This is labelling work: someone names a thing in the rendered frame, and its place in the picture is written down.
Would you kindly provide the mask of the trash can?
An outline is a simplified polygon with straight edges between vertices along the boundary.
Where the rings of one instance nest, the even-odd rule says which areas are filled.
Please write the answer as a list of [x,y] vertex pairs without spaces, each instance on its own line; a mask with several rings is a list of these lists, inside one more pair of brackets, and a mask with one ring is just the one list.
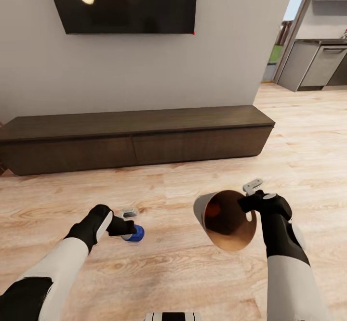
[[[256,210],[251,210],[252,221],[241,209],[238,200],[245,197],[235,190],[222,190],[198,197],[193,211],[210,240],[220,249],[237,252],[247,247],[257,228]],[[219,217],[204,218],[209,203],[218,203],[222,209]]]

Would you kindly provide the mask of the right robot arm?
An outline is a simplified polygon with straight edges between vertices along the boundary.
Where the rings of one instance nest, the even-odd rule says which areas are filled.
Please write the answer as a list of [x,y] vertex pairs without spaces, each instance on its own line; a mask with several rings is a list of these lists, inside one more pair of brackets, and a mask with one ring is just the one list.
[[332,321],[304,249],[305,238],[287,200],[254,188],[261,178],[244,184],[238,203],[244,213],[260,211],[267,246],[267,321]]

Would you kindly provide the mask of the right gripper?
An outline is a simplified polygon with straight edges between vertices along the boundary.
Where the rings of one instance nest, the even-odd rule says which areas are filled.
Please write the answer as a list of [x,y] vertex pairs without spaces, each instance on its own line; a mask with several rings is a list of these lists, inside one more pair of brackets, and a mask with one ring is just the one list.
[[254,194],[239,199],[238,203],[239,203],[241,209],[243,210],[243,212],[248,213],[251,210],[257,211],[257,209],[254,207],[254,199],[258,196],[263,196],[264,194],[265,193],[263,190],[257,190],[257,191],[255,191]]

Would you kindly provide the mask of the can of soda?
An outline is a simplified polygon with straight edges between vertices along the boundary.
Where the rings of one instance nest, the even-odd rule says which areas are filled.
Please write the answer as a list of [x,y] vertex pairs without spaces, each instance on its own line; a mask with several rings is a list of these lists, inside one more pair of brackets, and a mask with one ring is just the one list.
[[219,217],[222,213],[222,209],[218,203],[209,203],[204,212],[204,218]]
[[144,237],[144,229],[143,227],[139,226],[139,225],[135,225],[134,227],[137,230],[137,233],[133,233],[130,235],[122,235],[121,238],[127,242],[139,242],[143,239]]

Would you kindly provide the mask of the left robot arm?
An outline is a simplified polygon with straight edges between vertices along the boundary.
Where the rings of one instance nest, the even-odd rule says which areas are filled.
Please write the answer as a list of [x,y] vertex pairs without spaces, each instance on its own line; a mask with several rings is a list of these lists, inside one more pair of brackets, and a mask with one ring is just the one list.
[[105,231],[109,236],[137,233],[135,208],[121,209],[118,215],[97,205],[44,258],[21,274],[0,295],[0,321],[56,321],[69,292],[92,250]]

